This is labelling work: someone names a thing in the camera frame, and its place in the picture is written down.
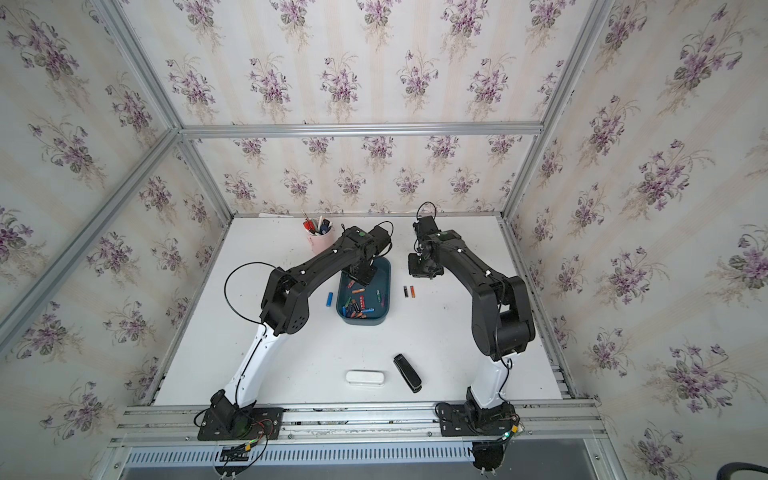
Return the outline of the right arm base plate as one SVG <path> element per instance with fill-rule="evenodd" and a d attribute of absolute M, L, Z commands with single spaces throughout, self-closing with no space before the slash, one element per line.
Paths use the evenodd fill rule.
<path fill-rule="evenodd" d="M 520 431 L 520 417 L 509 402 L 483 409 L 473 401 L 434 406 L 442 437 L 492 436 L 507 439 Z"/>

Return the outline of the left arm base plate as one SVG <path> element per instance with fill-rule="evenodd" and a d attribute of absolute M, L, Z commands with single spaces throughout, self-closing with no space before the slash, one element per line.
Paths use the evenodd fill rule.
<path fill-rule="evenodd" d="M 282 408 L 253 408 L 234 415 L 217 415 L 212 408 L 205 410 L 198 427 L 198 441 L 253 440 L 265 436 L 276 440 L 285 410 Z"/>

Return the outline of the teal plastic storage box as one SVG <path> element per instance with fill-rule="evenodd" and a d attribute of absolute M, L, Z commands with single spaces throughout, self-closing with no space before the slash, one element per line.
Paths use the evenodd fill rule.
<path fill-rule="evenodd" d="M 389 313 L 391 263 L 386 258 L 378 258 L 373 266 L 377 270 L 367 286 L 356 282 L 346 272 L 341 273 L 336 312 L 347 324 L 378 326 Z"/>

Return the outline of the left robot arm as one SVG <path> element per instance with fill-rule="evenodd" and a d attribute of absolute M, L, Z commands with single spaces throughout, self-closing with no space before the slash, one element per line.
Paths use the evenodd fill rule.
<path fill-rule="evenodd" d="M 260 332 L 229 383 L 211 396 L 210 409 L 232 416 L 254 404 L 276 353 L 287 337 L 309 320 L 309 300 L 315 290 L 339 272 L 369 285 L 376 273 L 374 260 L 391 247 L 390 230 L 380 225 L 369 231 L 352 226 L 304 263 L 289 269 L 273 268 L 255 322 Z"/>

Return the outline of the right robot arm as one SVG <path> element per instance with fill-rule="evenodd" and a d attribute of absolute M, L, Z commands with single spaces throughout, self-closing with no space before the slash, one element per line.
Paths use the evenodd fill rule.
<path fill-rule="evenodd" d="M 439 229 L 434 217 L 417 218 L 413 229 L 409 275 L 434 279 L 450 272 L 471 298 L 471 334 L 487 364 L 468 387 L 466 409 L 475 417 L 498 410 L 514 359 L 536 338 L 527 286 L 489 266 L 455 231 Z"/>

